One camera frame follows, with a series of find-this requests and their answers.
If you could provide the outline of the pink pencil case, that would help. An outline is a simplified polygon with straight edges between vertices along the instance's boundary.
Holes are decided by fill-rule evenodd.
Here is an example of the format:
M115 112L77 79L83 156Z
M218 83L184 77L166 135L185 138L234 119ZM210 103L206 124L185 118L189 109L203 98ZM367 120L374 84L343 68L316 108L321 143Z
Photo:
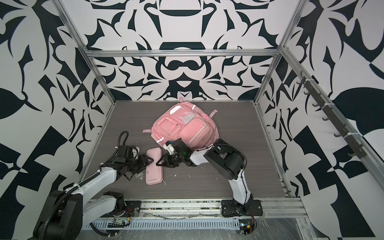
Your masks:
M163 181L163 168L156 166L156 162L162 157L161 148L147 150L147 156L154 159L154 162L146 167L146 184L151 186Z

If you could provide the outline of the pink student backpack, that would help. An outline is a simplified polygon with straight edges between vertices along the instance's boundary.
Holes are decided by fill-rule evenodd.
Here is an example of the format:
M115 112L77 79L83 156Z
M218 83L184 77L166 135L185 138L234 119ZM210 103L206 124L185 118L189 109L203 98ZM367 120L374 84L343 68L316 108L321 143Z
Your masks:
M179 98L179 103L159 117L150 129L143 130L143 133L150 134L163 148L166 142L178 139L192 150L205 148L219 138L218 127L213 121L217 112L213 110L207 114L196 104Z

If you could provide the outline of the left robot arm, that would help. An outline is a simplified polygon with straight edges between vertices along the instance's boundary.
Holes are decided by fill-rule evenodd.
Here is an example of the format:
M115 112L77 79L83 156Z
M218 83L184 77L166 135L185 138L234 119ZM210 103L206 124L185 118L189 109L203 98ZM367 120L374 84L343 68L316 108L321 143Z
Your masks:
M81 230L104 215L121 216L126 212L124 195L106 192L92 198L127 173L141 173L153 158L140 154L134 146L122 145L98 170L64 191L53 191L47 197L33 231L37 240L74 240Z

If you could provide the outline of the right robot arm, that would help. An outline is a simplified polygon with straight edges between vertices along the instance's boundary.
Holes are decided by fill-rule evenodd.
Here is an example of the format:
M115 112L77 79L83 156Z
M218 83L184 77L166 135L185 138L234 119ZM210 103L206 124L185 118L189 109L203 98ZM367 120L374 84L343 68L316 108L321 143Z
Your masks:
M157 166L176 168L180 163L189 167L211 164L221 176L229 181L236 210L238 212L250 210L253 195L245 178L248 162L240 149L222 139L217 139L213 144L195 150L188 147L181 139L168 141L165 147L167 152L157 160Z

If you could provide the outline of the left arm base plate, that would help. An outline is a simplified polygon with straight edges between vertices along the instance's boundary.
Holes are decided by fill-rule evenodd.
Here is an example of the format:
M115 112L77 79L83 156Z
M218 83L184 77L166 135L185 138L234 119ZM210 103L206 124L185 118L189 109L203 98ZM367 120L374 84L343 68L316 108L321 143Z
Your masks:
M130 218L137 217L141 211L141 201L125 201L124 205L120 208L113 210L110 215L115 218Z

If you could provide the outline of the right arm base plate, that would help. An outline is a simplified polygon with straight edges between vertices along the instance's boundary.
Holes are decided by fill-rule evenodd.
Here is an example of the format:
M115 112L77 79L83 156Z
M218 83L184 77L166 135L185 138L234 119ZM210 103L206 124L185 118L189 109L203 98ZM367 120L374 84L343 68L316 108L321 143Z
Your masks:
M249 201L245 205L241 205L235 200L221 201L221 215L225 218L241 217L241 216L262 216L264 213L261 202L259 200Z

